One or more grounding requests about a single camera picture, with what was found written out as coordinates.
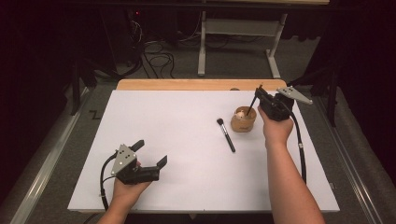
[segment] brush bristles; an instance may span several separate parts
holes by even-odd
[[[218,119],[218,124],[222,125],[224,123],[224,121],[222,119]]]

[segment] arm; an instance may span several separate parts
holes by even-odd
[[[274,121],[268,119],[260,107],[258,110],[264,120],[268,183],[275,223],[324,223],[314,197],[288,152],[292,120]]]
[[[107,211],[98,223],[124,223],[132,206],[134,206],[139,199],[140,194],[150,184],[151,182],[140,183],[137,185],[124,185],[121,181],[115,178],[113,199],[111,200]]]

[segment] forearm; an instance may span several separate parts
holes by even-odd
[[[268,182],[275,223],[324,223],[286,145],[267,146]]]
[[[123,224],[130,208],[121,207],[116,203],[111,204],[98,223]]]

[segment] black cable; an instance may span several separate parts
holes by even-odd
[[[103,183],[105,183],[108,179],[111,179],[111,178],[114,178],[114,177],[115,177],[114,175],[113,176],[109,176],[108,178],[103,180]]]
[[[108,208],[108,202],[107,202],[107,198],[106,198],[106,191],[105,191],[105,188],[103,186],[103,183],[105,182],[103,180],[103,175],[105,173],[105,169],[106,169],[107,164],[117,157],[117,153],[118,153],[118,151],[116,151],[112,156],[110,156],[105,161],[105,163],[102,166],[102,171],[100,173],[100,196],[102,197],[103,207],[105,208],[106,211],[107,211],[107,208]]]
[[[167,52],[162,52],[162,51],[163,51],[163,45],[162,45],[162,44],[160,44],[160,43],[158,43],[158,42],[155,42],[154,44],[160,46],[160,49],[155,50],[155,51],[151,51],[151,52],[146,52],[146,48],[147,48],[148,46],[151,46],[152,44],[146,45],[146,47],[145,47],[145,52],[143,53],[143,55],[144,55],[144,57],[145,57],[145,60],[146,60],[147,64],[150,66],[152,72],[154,73],[155,77],[156,77],[156,78],[159,78],[159,77],[164,78],[164,77],[163,77],[163,69],[164,69],[167,65],[171,64],[171,70],[170,70],[170,72],[169,72],[169,76],[170,76],[171,78],[175,78],[175,77],[173,76],[173,70],[174,70],[174,68],[175,68],[175,58],[174,58],[173,54],[167,53]],[[155,64],[153,61],[155,61],[155,60],[157,60],[157,59],[165,59],[165,62],[164,62],[164,63],[160,63],[160,64]],[[143,68],[145,69],[146,75],[149,77],[149,73],[148,73],[148,71],[146,70],[146,67],[143,66]],[[160,69],[160,72],[158,73],[158,72],[155,70],[155,68],[161,68],[161,69]]]
[[[99,215],[99,214],[95,213],[95,214],[90,215],[90,216],[87,218],[87,220],[84,221],[83,224],[89,223],[89,222],[90,222],[94,217],[96,217],[97,215]]]
[[[303,145],[303,140],[301,139],[301,133],[300,133],[300,127],[298,125],[297,118],[295,117],[294,113],[285,105],[285,103],[280,102],[286,110],[288,110],[289,114],[291,115],[291,118],[294,121],[294,124],[296,126],[296,131],[297,131],[297,140],[298,140],[298,148],[300,150],[300,164],[301,164],[301,177],[303,181],[306,184],[306,164],[305,164],[305,154],[304,154],[304,145]]]

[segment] small wooden bowl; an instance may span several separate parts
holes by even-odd
[[[248,115],[241,118],[240,112],[243,111],[245,114],[248,112],[249,106],[239,106],[233,113],[231,119],[231,127],[236,133],[248,133],[253,129],[254,121],[256,120],[257,113],[254,108],[251,108]]]

